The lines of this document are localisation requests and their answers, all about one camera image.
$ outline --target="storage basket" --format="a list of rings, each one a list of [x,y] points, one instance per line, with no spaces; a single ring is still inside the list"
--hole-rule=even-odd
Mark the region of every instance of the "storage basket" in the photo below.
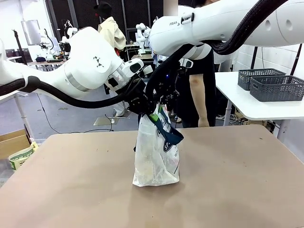
[[[259,101],[302,101],[304,80],[294,76],[251,77],[250,94]]]
[[[285,75],[284,72],[276,69],[253,69],[253,70],[239,70],[238,71],[238,85],[245,89],[250,90],[250,78],[255,76],[273,76]]]

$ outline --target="brown tabletop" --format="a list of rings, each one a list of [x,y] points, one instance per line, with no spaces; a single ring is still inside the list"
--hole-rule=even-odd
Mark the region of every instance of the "brown tabletop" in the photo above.
[[[66,62],[66,59],[63,59],[62,62],[53,62],[53,63],[48,63],[48,62],[31,62],[31,63],[28,63],[28,66],[39,66],[39,65],[61,65],[61,64],[64,64]]]
[[[146,188],[137,132],[51,136],[0,189],[0,227],[304,227],[304,166],[265,128],[182,133],[180,182]]]
[[[131,59],[135,59],[135,58],[139,58],[139,59],[152,59],[151,54],[142,54],[140,55],[134,55]]]

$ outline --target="gray floor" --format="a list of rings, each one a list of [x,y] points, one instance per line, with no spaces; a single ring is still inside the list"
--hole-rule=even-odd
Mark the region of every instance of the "gray floor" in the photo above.
[[[93,129],[110,129],[109,126],[93,126],[95,120],[102,116],[112,116],[113,107],[99,109],[76,108],[65,103],[56,101],[48,96],[39,95],[44,109],[47,113],[51,126],[60,133],[85,132]],[[105,94],[103,87],[90,93],[85,100],[97,101],[109,98]],[[28,94],[26,97],[20,97],[20,102],[25,114],[28,117],[29,124],[33,130],[35,139],[46,139],[53,134],[57,134],[48,125],[46,116],[42,110],[37,94]],[[117,125],[113,125],[114,131],[132,131],[138,129],[137,115],[126,113],[130,119],[120,119]],[[17,105],[14,99],[0,104],[0,135],[14,132],[23,128],[23,121],[20,117]],[[106,132],[107,130],[98,130],[96,132]],[[13,174],[10,164],[7,160],[0,160],[0,187]]]

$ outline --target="plastic bag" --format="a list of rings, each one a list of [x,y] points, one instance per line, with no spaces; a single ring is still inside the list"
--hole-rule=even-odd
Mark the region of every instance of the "plastic bag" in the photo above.
[[[179,179],[179,150],[184,137],[171,126],[164,106],[154,114],[144,115],[138,127],[135,149],[133,184],[138,187],[177,183]]]

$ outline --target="desk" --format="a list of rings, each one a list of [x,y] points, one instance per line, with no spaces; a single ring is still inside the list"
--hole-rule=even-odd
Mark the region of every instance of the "desk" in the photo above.
[[[141,60],[152,59],[151,54],[134,55],[131,59],[139,58]]]
[[[145,188],[137,132],[52,135],[0,189],[1,227],[304,227],[304,165],[264,127],[181,132],[180,182]]]
[[[27,116],[25,115],[23,109],[22,109],[22,106],[21,106],[21,103],[20,103],[20,100],[19,100],[19,96],[22,96],[22,97],[25,97],[25,95],[21,95],[21,94],[18,94],[19,91],[14,91],[12,93],[9,93],[9,94],[6,94],[6,95],[3,95],[3,96],[0,96],[0,104],[14,98],[15,99],[15,102],[17,104],[17,107],[18,107],[18,110],[20,112],[20,115],[21,115],[21,119],[23,120],[23,123],[24,125],[26,126],[27,130],[28,130],[28,133],[30,135],[30,137],[32,139],[34,139],[34,134],[33,134],[33,131],[29,125],[29,122],[28,122],[28,119],[27,119]]]
[[[134,51],[136,52],[136,50],[139,49],[139,45],[137,45],[137,44],[127,44],[125,46],[125,50],[127,52],[128,61],[130,61],[129,50],[132,50],[132,49],[133,49],[133,52]]]
[[[60,67],[62,64],[64,64],[66,62],[66,59],[64,58],[62,60],[62,62],[57,62],[57,63],[48,63],[48,62],[31,62],[28,63],[28,66],[35,66],[36,69],[41,68],[43,71],[52,71],[54,69],[57,69],[58,67]]]
[[[229,125],[233,104],[249,120],[283,120],[278,139],[284,140],[291,119],[304,118],[304,101],[260,102],[238,86],[238,72],[216,73],[216,86],[228,99],[224,126]]]
[[[16,57],[8,57],[8,58],[7,58],[7,60],[8,60],[8,61],[12,61],[12,62],[14,62],[14,63],[15,63],[15,62],[16,62],[16,59],[18,59],[18,58],[22,58],[22,57],[21,57],[21,56],[16,56]]]

